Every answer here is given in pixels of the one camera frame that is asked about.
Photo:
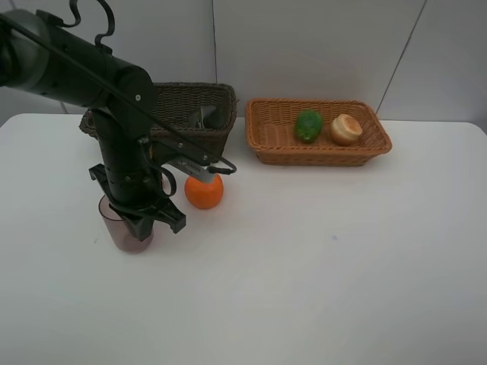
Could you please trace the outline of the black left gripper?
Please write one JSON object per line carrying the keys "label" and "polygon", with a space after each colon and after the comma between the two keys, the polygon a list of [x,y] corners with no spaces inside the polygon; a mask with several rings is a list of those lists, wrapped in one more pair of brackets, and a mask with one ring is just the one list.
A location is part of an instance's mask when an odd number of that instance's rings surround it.
{"label": "black left gripper", "polygon": [[[186,215],[170,197],[176,192],[176,180],[166,169],[141,170],[135,173],[114,173],[99,163],[89,169],[92,180],[99,183],[113,208],[122,216],[134,239],[142,242],[153,236],[154,220],[166,223],[173,233],[186,226]],[[171,184],[167,194],[161,187],[161,178]]]}

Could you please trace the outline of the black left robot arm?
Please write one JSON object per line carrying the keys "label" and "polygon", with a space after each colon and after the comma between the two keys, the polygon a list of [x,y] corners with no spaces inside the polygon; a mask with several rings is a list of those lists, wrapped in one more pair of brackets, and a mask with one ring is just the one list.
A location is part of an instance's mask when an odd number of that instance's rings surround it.
{"label": "black left robot arm", "polygon": [[174,233],[185,227],[163,190],[162,179],[174,177],[150,154],[158,92],[144,69],[69,33],[51,14],[18,9],[1,16],[1,84],[87,109],[102,155],[90,177],[134,238],[146,239],[158,221]]}

